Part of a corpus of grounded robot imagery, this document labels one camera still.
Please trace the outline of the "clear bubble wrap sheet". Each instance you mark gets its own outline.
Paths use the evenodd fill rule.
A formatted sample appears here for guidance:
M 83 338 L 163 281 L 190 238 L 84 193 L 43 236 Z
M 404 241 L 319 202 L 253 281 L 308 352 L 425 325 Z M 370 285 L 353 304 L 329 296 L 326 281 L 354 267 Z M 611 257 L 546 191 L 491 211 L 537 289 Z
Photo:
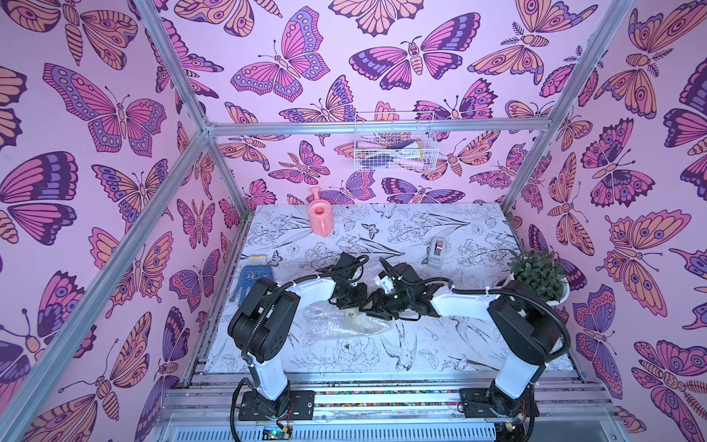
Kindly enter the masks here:
M 328 301 L 318 301 L 298 311 L 296 323 L 305 335 L 316 340 L 338 340 L 382 334 L 370 335 L 346 331 L 344 329 L 344 311 L 345 309 L 338 309 Z M 394 330 L 394 322 L 388 322 L 388 325 L 390 329 L 384 333 Z

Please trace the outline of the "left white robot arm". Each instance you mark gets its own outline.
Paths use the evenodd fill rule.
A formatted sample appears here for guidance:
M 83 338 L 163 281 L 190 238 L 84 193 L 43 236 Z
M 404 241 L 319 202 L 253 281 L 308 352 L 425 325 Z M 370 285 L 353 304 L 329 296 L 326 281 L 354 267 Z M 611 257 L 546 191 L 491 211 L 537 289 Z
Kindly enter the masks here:
M 279 401 L 289 381 L 280 352 L 300 309 L 322 301 L 366 299 L 367 286 L 344 276 L 311 274 L 278 285 L 258 279 L 228 324 L 228 335 L 241 351 L 256 392 L 267 401 Z

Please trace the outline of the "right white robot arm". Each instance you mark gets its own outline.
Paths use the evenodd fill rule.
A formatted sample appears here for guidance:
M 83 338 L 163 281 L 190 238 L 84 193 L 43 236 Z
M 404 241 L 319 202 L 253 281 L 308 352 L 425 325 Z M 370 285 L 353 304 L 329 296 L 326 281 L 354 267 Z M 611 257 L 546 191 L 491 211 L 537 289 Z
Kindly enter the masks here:
M 423 316 L 489 319 L 509 354 L 487 390 L 492 399 L 517 401 L 535 384 L 547 365 L 570 350 L 563 319 L 525 284 L 512 280 L 500 287 L 461 289 L 445 277 L 412 281 L 403 276 L 376 279 L 360 311 L 381 320 L 404 320 L 405 311 Z

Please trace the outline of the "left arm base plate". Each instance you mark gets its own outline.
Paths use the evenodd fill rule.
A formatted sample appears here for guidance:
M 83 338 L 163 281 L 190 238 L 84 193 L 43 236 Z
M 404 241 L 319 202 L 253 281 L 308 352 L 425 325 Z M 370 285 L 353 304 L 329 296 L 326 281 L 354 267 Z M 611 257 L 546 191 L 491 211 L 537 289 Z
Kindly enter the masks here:
M 246 392 L 239 407 L 239 421 L 265 421 L 285 417 L 289 421 L 311 421 L 314 414 L 313 390 L 285 390 L 270 401 L 259 392 Z

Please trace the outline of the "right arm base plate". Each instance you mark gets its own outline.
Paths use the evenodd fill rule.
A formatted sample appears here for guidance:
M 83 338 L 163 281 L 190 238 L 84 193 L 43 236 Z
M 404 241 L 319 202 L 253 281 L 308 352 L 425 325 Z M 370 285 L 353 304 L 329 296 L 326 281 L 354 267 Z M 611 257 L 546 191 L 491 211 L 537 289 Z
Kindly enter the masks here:
M 506 421 L 536 418 L 541 414 L 532 385 L 517 399 L 494 389 L 461 389 L 458 411 L 466 418 L 503 419 Z

